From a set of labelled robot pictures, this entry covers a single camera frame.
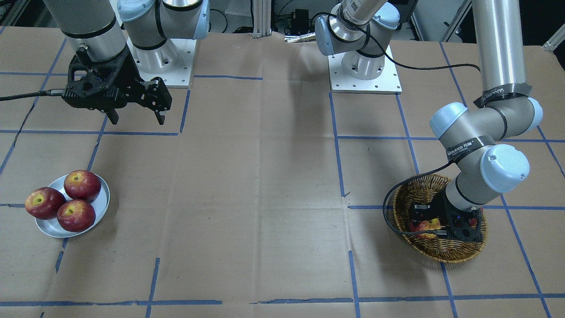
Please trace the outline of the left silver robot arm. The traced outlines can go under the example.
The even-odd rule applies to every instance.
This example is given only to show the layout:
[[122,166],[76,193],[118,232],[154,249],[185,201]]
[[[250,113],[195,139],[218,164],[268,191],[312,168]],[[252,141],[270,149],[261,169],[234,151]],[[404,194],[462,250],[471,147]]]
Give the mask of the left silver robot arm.
[[[448,165],[456,164],[460,173],[430,203],[411,204],[407,231],[390,223],[386,197],[384,219],[396,233],[480,242],[482,206],[529,175],[525,155],[501,143],[536,128],[543,118],[526,79],[519,2],[474,0],[472,10],[482,75],[477,110],[454,102],[429,122]],[[330,13],[315,16],[317,46],[325,56],[343,53],[341,65],[350,77],[373,80],[390,58],[386,48],[398,22],[398,10],[385,0],[344,0]]]

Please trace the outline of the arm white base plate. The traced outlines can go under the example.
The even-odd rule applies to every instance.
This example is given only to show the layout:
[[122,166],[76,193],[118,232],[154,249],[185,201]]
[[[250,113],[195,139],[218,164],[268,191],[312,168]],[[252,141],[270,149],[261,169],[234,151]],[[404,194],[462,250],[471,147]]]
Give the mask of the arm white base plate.
[[168,88],[189,88],[198,41],[168,39],[158,48],[143,50],[127,39],[141,78],[161,78]]
[[399,80],[396,65],[383,56],[383,67],[375,79],[357,79],[351,73],[357,70],[345,68],[342,65],[346,53],[328,57],[330,88],[335,93],[374,93],[400,94],[402,85]]

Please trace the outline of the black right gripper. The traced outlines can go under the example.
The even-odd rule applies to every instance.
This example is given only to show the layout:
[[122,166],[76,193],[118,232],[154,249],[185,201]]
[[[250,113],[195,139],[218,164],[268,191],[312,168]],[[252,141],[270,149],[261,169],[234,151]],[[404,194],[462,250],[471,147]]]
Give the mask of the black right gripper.
[[87,45],[80,44],[69,63],[68,83],[62,99],[72,107],[105,111],[109,121],[117,125],[116,109],[137,103],[154,111],[159,125],[164,125],[172,97],[160,77],[143,80],[129,50],[106,61],[95,62]]

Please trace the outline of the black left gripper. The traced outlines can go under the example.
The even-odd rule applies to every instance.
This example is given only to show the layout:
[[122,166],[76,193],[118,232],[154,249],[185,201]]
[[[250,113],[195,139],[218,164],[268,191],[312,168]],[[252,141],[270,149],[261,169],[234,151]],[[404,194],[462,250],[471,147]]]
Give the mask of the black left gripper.
[[439,218],[440,230],[431,230],[436,238],[458,240],[461,242],[482,243],[482,209],[471,208],[461,211],[448,201],[445,191],[434,195],[430,203],[412,202],[408,210],[410,221],[422,221]]

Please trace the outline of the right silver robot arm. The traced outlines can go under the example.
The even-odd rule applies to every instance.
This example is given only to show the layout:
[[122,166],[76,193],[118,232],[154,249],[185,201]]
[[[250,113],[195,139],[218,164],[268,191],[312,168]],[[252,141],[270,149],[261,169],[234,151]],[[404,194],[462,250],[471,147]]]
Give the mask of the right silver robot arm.
[[59,93],[77,109],[104,113],[117,124],[129,103],[151,110],[160,125],[172,96],[161,74],[179,63],[173,39],[204,39],[208,0],[46,0],[75,49]]

